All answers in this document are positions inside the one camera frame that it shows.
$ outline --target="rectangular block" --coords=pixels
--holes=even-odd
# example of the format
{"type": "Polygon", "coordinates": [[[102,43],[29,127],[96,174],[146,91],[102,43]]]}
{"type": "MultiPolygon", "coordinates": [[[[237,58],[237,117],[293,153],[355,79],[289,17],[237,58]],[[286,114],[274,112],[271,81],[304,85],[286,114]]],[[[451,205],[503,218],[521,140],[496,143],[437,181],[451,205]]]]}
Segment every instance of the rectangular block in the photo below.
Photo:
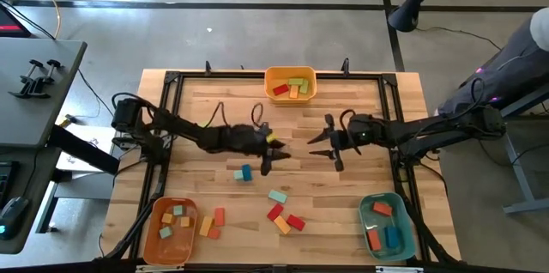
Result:
{"type": "Polygon", "coordinates": [[[388,248],[398,247],[398,228],[388,226],[385,228],[385,239],[387,241],[388,248]]]}
{"type": "Polygon", "coordinates": [[[376,229],[368,230],[366,232],[368,235],[368,242],[370,242],[370,249],[373,251],[381,250],[381,242],[379,241],[379,235],[377,234],[376,229]]]}
{"type": "Polygon", "coordinates": [[[167,237],[169,237],[170,235],[172,235],[172,229],[170,228],[170,226],[167,226],[167,227],[163,227],[160,231],[160,237],[162,239],[165,239],[167,237]]]}
{"type": "Polygon", "coordinates": [[[285,194],[275,190],[270,191],[268,197],[280,203],[285,203],[287,198],[285,194]]]}
{"type": "Polygon", "coordinates": [[[276,217],[278,217],[282,213],[283,209],[284,207],[281,206],[280,203],[277,203],[267,214],[267,218],[269,218],[269,220],[271,221],[275,221],[276,217]]]}
{"type": "Polygon", "coordinates": [[[303,84],[303,78],[292,78],[288,80],[288,85],[301,85],[303,84]]]}
{"type": "Polygon", "coordinates": [[[173,221],[173,215],[169,213],[164,213],[162,216],[162,222],[171,224],[173,221]]]}
{"type": "Polygon", "coordinates": [[[290,88],[290,98],[298,98],[299,93],[299,86],[292,85],[292,88],[290,88]]]}
{"type": "Polygon", "coordinates": [[[273,88],[273,93],[275,96],[278,96],[280,94],[284,94],[285,92],[289,91],[290,88],[287,86],[287,84],[282,84],[279,87],[273,88]]]}
{"type": "Polygon", "coordinates": [[[181,227],[183,228],[190,227],[190,217],[188,216],[181,217],[181,227]]]}
{"type": "Polygon", "coordinates": [[[183,205],[176,205],[173,207],[173,215],[174,216],[182,216],[185,215],[185,207],[183,205]]]}
{"type": "Polygon", "coordinates": [[[202,236],[208,236],[209,229],[212,227],[212,222],[214,219],[209,216],[204,216],[204,219],[202,220],[202,225],[200,226],[200,232],[199,234],[202,236]]]}
{"type": "Polygon", "coordinates": [[[220,237],[220,234],[221,234],[221,231],[219,229],[211,228],[209,229],[208,237],[210,239],[217,240],[220,237]]]}
{"type": "Polygon", "coordinates": [[[214,224],[217,227],[225,226],[225,208],[215,208],[214,224]]]}
{"type": "Polygon", "coordinates": [[[307,94],[307,91],[309,90],[309,81],[303,79],[303,84],[299,87],[299,92],[301,94],[307,94]]]}
{"type": "Polygon", "coordinates": [[[375,202],[371,210],[385,216],[391,216],[391,214],[393,214],[393,208],[385,203],[375,202]]]}
{"type": "Polygon", "coordinates": [[[278,228],[281,230],[283,234],[288,234],[291,230],[290,226],[288,226],[288,224],[286,223],[284,218],[282,218],[282,216],[276,217],[274,219],[274,223],[276,224],[276,226],[278,226],[278,228]]]}
{"type": "Polygon", "coordinates": [[[250,165],[242,166],[242,175],[244,176],[244,182],[251,181],[251,167],[250,165]]]}
{"type": "Polygon", "coordinates": [[[289,215],[286,222],[288,223],[288,225],[298,229],[299,231],[303,230],[303,227],[305,227],[305,222],[294,215],[289,215]]]}
{"type": "Polygon", "coordinates": [[[242,172],[242,170],[235,170],[234,171],[234,179],[236,180],[244,180],[244,173],[242,172]]]}

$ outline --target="concrete floor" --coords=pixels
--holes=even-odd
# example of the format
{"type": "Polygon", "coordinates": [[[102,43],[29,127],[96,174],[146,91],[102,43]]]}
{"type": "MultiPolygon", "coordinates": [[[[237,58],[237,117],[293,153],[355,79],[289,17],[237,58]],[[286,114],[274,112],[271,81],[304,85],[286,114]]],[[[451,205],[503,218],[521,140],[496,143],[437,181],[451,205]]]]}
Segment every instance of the concrete floor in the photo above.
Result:
{"type": "MultiPolygon", "coordinates": [[[[364,3],[382,0],[118,0],[131,2],[364,3]]],[[[547,0],[426,0],[431,5],[547,5],[547,0]]],[[[21,7],[52,32],[52,8],[21,7]]],[[[88,43],[81,70],[104,99],[136,91],[147,68],[264,69],[270,65],[311,65],[338,70],[349,57],[352,70],[394,70],[382,11],[196,10],[63,8],[61,39],[88,43]]],[[[436,13],[420,15],[422,28],[463,29],[503,46],[530,14],[436,13]]],[[[399,33],[406,71],[419,72],[431,112],[496,51],[484,40],[444,31],[399,33]]],[[[63,112],[94,115],[95,100],[77,79],[63,112]]],[[[101,111],[91,125],[108,125],[101,111]]],[[[505,161],[501,145],[487,147],[505,161]]],[[[445,149],[441,165],[464,260],[471,264],[549,271],[546,257],[549,212],[505,216],[503,204],[521,201],[510,168],[494,166],[475,142],[445,149]]],[[[92,259],[107,203],[61,201],[53,216],[58,234],[32,234],[22,253],[0,256],[2,267],[92,259]]]]}

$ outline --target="plastic bowl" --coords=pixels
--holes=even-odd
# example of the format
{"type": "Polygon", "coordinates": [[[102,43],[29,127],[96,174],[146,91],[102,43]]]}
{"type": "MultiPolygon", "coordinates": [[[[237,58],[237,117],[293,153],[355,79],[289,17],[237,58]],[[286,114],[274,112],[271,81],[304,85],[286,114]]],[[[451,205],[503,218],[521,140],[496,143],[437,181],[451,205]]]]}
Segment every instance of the plastic bowl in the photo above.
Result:
{"type": "Polygon", "coordinates": [[[394,192],[385,192],[370,195],[362,198],[359,206],[362,230],[366,240],[366,246],[371,256],[382,261],[402,261],[411,258],[415,254],[415,241],[412,236],[412,228],[404,201],[401,196],[394,192]],[[375,202],[385,203],[393,208],[391,216],[384,216],[374,212],[371,208],[375,202]],[[395,248],[388,248],[384,228],[393,226],[398,229],[399,245],[395,248]],[[376,229],[381,241],[382,248],[379,251],[372,251],[368,242],[366,231],[376,229]]]}
{"type": "Polygon", "coordinates": [[[317,94],[317,74],[309,66],[273,66],[265,70],[265,94],[279,104],[306,103],[317,94]],[[275,95],[273,88],[288,84],[291,78],[303,78],[309,81],[307,94],[298,94],[298,98],[290,98],[290,92],[275,95]]]}
{"type": "Polygon", "coordinates": [[[196,204],[187,198],[162,197],[154,203],[151,221],[148,225],[147,241],[143,259],[151,265],[183,265],[192,252],[192,242],[195,238],[198,209],[196,204]],[[174,216],[172,235],[162,239],[159,231],[166,224],[162,223],[164,213],[172,213],[175,205],[185,207],[184,216],[190,217],[190,227],[181,227],[180,218],[174,216]]]}

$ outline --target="wooden table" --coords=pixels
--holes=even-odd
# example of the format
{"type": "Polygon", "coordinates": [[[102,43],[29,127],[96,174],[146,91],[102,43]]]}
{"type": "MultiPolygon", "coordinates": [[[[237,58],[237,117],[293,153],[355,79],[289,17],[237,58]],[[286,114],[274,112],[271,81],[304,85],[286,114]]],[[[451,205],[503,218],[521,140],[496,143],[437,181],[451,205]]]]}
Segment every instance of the wooden table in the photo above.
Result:
{"type": "MultiPolygon", "coordinates": [[[[158,105],[165,72],[144,70],[138,94],[158,105]]],[[[419,75],[397,73],[397,79],[405,120],[427,116],[419,75]]],[[[207,122],[218,101],[223,101],[229,124],[250,124],[251,108],[262,102],[263,121],[270,123],[278,138],[287,144],[285,150],[293,156],[274,162],[273,170],[263,177],[258,170],[260,160],[255,157],[210,155],[181,138],[174,143],[165,196],[195,201],[200,221],[202,215],[213,215],[214,208],[226,208],[226,225],[220,229],[220,238],[211,240],[196,235],[189,263],[378,263],[366,249],[358,207],[366,195],[394,190],[387,149],[364,146],[362,156],[351,149],[342,152],[345,171],[338,173],[332,161],[308,154],[310,150],[326,149],[328,143],[306,144],[324,127],[325,113],[339,118],[342,111],[353,108],[381,117],[377,84],[363,80],[319,80],[318,94],[310,104],[291,107],[272,105],[261,79],[187,79],[183,88],[179,115],[199,123],[207,122]],[[236,182],[232,170],[246,163],[252,165],[253,181],[236,182]],[[267,198],[272,189],[288,195],[282,214],[302,217],[306,221],[303,232],[293,229],[283,235],[266,217],[275,204],[267,198]]],[[[214,124],[222,124],[219,114],[214,124]]],[[[137,155],[125,159],[121,167],[135,158],[137,155]]],[[[437,162],[423,162],[439,171],[437,162]]],[[[116,245],[136,217],[145,167],[134,167],[117,177],[103,232],[102,246],[106,252],[116,245]]],[[[416,167],[415,173],[425,223],[448,253],[459,258],[443,183],[423,167],[416,167]]],[[[147,230],[148,224],[143,228],[141,252],[147,230]]]]}

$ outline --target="gray pants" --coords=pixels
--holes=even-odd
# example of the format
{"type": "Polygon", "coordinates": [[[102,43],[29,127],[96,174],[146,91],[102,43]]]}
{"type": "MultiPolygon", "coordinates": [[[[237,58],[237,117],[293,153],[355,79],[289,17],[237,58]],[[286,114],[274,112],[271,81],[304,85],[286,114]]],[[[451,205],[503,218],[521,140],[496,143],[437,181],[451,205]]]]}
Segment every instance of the gray pants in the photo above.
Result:
{"type": "MultiPolygon", "coordinates": [[[[484,80],[481,102],[502,109],[549,82],[549,52],[540,49],[530,31],[530,17],[510,37],[507,45],[471,75],[443,104],[438,113],[464,111],[471,103],[471,84],[475,77],[484,80]]],[[[480,97],[482,85],[477,82],[474,96],[480,97]]]]}

